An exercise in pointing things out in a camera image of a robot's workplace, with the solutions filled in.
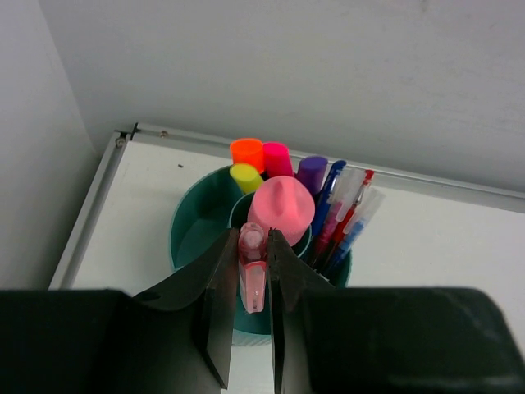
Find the blue pen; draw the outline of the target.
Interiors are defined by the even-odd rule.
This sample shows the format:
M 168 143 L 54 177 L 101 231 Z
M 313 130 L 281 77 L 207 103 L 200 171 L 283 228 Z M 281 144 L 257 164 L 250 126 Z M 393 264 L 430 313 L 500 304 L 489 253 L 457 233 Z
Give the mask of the blue pen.
M 315 251 L 315 244 L 317 242 L 318 236 L 321 233 L 323 223 L 330 209 L 331 203 L 329 202 L 329 199 L 333 193 L 337 178 L 345 169 L 346 164 L 347 162 L 345 160 L 338 160 L 331 165 L 330 171 L 328 172 L 322 190 L 319 194 L 316 211 L 312 222 L 312 243 L 308 255 L 308 265 L 310 266 L 313 266 L 314 259 L 317 255 L 317 252 Z
M 351 246 L 370 223 L 381 207 L 384 198 L 385 195 L 376 188 L 371 188 L 364 195 L 362 203 L 354 210 L 353 216 L 334 238 L 334 245 L 322 269 L 322 274 L 325 277 L 333 276 L 340 268 L 343 259 L 349 254 Z

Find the yellow highlighter black body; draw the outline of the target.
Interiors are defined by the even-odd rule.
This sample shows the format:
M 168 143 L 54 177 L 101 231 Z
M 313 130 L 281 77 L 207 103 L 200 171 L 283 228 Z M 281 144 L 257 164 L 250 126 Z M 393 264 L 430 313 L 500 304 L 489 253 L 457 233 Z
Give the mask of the yellow highlighter black body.
M 244 194 L 253 193 L 264 183 L 258 170 L 247 163 L 235 163 L 230 167 L 230 176 Z

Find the red pen top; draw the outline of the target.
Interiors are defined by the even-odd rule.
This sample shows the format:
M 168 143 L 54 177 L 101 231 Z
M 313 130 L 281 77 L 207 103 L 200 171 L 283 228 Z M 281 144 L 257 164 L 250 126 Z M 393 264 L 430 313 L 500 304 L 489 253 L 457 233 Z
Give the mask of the red pen top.
M 325 258 L 325 262 L 322 265 L 322 271 L 328 268 L 332 255 L 336 251 L 336 247 L 345 237 L 345 233 L 344 233 L 345 226 L 349 223 L 350 219 L 354 216 L 357 207 L 361 204 L 361 201 L 363 199 L 363 195 L 366 189 L 370 186 L 372 182 L 372 178 L 374 177 L 375 172 L 371 169 L 367 169 L 364 172 L 365 172 L 365 177 L 363 179 L 361 186 L 358 189 L 356 196 L 354 197 L 353 203 L 350 205 L 350 208 L 345 213 L 345 216 L 343 217 L 343 219 L 337 225 L 330 239 L 328 253 Z

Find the orange highlighter black body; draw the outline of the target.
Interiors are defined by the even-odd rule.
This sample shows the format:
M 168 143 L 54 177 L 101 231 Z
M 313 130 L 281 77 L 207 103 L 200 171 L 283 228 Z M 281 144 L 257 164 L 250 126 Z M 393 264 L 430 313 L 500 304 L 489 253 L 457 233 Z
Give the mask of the orange highlighter black body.
M 263 142 L 255 138 L 241 138 L 230 144 L 231 158 L 234 164 L 246 163 L 258 173 L 265 171 Z

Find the pink correction tape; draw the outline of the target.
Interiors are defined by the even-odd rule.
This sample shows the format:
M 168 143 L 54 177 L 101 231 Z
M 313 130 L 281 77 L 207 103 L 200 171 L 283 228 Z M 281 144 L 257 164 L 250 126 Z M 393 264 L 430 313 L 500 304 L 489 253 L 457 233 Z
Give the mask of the pink correction tape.
M 248 314 L 260 313 L 265 305 L 267 235 L 254 222 L 240 229 L 238 244 L 240 298 Z

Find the pink highlighter black body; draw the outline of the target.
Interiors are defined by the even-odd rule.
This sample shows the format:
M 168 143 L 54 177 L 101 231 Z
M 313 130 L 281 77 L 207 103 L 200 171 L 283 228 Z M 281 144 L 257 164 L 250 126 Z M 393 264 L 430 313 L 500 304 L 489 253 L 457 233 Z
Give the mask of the pink highlighter black body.
M 264 143 L 263 158 L 269 177 L 294 175 L 290 152 L 285 144 L 273 141 Z

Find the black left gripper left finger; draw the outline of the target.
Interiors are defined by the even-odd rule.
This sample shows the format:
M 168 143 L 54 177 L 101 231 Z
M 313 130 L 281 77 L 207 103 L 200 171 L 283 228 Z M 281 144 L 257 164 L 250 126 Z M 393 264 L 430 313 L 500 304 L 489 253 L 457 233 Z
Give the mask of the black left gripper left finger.
M 238 231 L 157 285 L 3 291 L 4 393 L 218 393 L 228 385 Z

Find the purple highlighter black body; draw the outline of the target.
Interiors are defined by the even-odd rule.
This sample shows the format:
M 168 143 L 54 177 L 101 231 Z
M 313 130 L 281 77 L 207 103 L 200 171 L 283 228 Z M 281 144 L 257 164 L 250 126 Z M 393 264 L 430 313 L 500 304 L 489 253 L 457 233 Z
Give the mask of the purple highlighter black body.
M 317 195 L 322 189 L 327 164 L 328 160 L 323 156 L 309 156 L 299 162 L 295 178 L 312 196 Z

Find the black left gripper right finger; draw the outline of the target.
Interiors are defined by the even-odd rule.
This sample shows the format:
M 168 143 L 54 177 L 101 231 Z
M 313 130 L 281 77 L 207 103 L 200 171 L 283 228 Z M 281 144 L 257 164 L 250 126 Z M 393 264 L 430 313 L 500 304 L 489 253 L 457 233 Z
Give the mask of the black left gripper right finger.
M 496 303 L 462 287 L 337 288 L 269 233 L 277 393 L 521 393 Z

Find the red pen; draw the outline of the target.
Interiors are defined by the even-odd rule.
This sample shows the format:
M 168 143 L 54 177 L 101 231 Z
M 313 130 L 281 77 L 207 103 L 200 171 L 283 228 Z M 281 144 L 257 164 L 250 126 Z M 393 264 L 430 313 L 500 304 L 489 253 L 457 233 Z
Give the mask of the red pen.
M 315 244 L 315 256 L 312 262 L 314 269 L 321 267 L 327 245 L 337 225 L 344 219 L 353 204 L 365 176 L 364 170 L 351 169 L 338 180 L 336 192 L 331 198 L 329 212 Z
M 345 237 L 345 233 L 344 233 L 345 226 L 349 223 L 350 219 L 354 216 L 357 207 L 361 204 L 361 201 L 363 199 L 363 195 L 366 189 L 370 186 L 372 182 L 372 178 L 374 177 L 375 172 L 371 169 L 367 169 L 364 172 L 365 172 L 365 177 L 363 179 L 361 186 L 358 189 L 356 196 L 354 197 L 353 203 L 350 205 L 350 208 L 345 213 L 345 216 L 343 217 L 343 219 L 337 225 L 330 239 L 328 253 L 325 258 L 325 262 L 322 265 L 322 271 L 328 268 L 332 255 L 336 251 L 336 247 Z

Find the pink capped clear tube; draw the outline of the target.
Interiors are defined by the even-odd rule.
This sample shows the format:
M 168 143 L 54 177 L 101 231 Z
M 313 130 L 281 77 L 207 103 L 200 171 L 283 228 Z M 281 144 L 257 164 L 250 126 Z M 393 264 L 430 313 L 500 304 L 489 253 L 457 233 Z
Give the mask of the pink capped clear tube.
M 290 246 L 296 245 L 308 230 L 315 214 L 315 203 L 308 189 L 291 176 L 264 181 L 253 194 L 247 221 L 265 232 L 281 231 Z

